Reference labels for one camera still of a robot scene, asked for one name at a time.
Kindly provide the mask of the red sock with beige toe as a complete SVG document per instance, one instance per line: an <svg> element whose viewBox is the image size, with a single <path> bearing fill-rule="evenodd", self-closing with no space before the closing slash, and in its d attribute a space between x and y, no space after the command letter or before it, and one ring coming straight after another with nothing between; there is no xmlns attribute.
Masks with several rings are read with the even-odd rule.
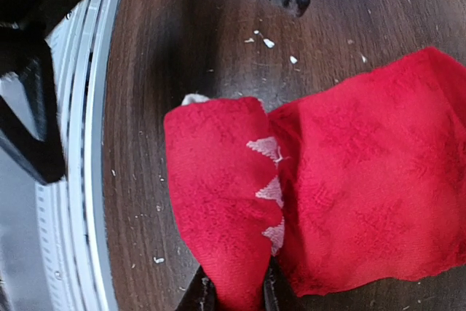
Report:
<svg viewBox="0 0 466 311"><path fill-rule="evenodd" d="M465 67L428 47L271 112L187 95L165 116L178 230L216 285L297 296L465 263Z"/></svg>

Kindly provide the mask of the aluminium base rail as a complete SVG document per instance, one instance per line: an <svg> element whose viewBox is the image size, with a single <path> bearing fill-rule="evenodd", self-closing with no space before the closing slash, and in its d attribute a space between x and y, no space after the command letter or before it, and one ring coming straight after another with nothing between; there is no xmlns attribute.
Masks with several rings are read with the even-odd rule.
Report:
<svg viewBox="0 0 466 311"><path fill-rule="evenodd" d="M116 310L103 195L119 0L1 0L1 308Z"/></svg>

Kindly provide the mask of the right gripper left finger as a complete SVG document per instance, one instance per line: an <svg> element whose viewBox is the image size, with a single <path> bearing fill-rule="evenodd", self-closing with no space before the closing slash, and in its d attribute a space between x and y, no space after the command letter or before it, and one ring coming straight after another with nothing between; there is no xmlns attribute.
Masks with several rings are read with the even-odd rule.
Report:
<svg viewBox="0 0 466 311"><path fill-rule="evenodd" d="M1 0L1 80L24 96L14 109L1 94L1 149L42 185L66 174L49 37L81 1Z"/></svg>

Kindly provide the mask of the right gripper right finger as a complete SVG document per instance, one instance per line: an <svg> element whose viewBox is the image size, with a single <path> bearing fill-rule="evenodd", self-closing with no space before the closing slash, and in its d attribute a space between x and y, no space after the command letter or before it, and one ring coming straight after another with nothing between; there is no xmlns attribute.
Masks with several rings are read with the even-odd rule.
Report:
<svg viewBox="0 0 466 311"><path fill-rule="evenodd" d="M217 289L202 267L194 277L180 302L179 310L301 310L302 303L285 277L278 260L269 259L259 287L249 283L241 286L226 279L226 289Z"/></svg>

